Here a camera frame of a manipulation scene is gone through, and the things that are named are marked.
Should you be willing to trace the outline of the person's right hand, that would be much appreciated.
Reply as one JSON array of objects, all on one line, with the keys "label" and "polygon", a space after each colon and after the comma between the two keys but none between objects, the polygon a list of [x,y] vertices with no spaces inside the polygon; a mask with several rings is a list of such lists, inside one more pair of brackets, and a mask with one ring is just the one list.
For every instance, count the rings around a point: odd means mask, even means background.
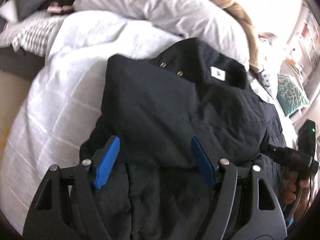
[{"label": "person's right hand", "polygon": [[309,209],[309,193],[310,182],[308,180],[300,180],[299,186],[296,185],[298,175],[293,171],[285,171],[283,175],[283,189],[279,194],[280,204],[289,205],[296,200],[296,190],[300,188],[303,190],[302,197],[293,215],[295,222],[298,222],[306,210]]}]

